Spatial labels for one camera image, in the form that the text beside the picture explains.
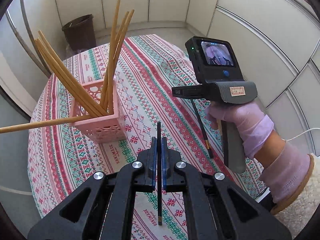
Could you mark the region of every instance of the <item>label sticker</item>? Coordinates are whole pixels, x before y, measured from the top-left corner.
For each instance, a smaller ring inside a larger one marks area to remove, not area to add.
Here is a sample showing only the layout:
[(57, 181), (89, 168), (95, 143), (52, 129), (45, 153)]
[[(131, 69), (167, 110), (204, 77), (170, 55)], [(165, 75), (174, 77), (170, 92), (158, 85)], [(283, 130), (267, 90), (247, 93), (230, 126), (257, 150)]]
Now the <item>label sticker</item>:
[(230, 87), (230, 92), (232, 97), (244, 96), (244, 87)]

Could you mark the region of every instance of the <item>screen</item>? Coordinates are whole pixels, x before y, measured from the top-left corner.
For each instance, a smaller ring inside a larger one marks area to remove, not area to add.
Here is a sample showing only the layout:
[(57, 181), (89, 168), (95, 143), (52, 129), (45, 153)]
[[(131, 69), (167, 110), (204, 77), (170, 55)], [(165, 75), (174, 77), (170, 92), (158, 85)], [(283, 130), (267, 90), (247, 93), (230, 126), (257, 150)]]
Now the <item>screen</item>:
[(202, 41), (201, 47), (209, 65), (234, 66), (230, 52), (226, 45)]

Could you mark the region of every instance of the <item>tablecloth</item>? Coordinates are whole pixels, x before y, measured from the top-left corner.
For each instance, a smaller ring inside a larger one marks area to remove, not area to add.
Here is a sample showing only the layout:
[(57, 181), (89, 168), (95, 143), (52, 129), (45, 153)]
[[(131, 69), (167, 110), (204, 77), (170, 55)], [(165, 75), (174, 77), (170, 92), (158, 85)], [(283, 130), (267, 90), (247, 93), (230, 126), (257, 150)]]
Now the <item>tablecloth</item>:
[[(109, 44), (90, 49), (64, 63), (80, 83), (104, 77)], [(126, 140), (96, 144), (68, 124), (29, 131), (28, 175), (33, 197), (44, 217), (96, 171), (119, 171), (150, 147), (156, 122), (168, 147), (181, 153), (199, 171), (222, 171), (249, 195), (256, 197), (265, 185), (258, 180), (262, 167), (247, 160), (247, 171), (234, 174), (223, 165), (220, 135), (205, 119), (206, 100), (195, 100), (209, 141), (211, 160), (191, 102), (172, 97), (171, 87), (196, 83), (192, 64), (178, 47), (157, 35), (126, 38), (116, 68), (117, 92), (125, 114)], [(34, 109), (31, 121), (69, 116), (72, 97), (53, 74)], [(182, 193), (163, 191), (163, 226), (157, 225), (156, 192), (137, 193), (132, 239), (187, 239)]]

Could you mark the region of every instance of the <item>blue button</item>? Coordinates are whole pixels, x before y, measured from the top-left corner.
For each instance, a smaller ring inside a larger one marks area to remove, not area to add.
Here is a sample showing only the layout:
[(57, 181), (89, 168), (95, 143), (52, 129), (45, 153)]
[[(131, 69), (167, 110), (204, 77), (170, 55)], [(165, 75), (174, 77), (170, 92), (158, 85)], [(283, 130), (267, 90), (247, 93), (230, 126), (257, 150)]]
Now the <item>blue button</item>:
[(224, 74), (226, 77), (229, 77), (229, 71), (224, 70), (224, 71), (223, 71), (223, 74)]

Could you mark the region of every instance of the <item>trash can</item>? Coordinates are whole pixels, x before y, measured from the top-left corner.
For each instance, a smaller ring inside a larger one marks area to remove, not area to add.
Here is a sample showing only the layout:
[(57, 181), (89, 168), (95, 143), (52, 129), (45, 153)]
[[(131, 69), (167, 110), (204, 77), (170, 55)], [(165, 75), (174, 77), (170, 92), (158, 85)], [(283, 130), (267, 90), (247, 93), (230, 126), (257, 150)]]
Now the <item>trash can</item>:
[(71, 49), (80, 53), (97, 47), (93, 30), (93, 15), (88, 14), (68, 22), (62, 27)]

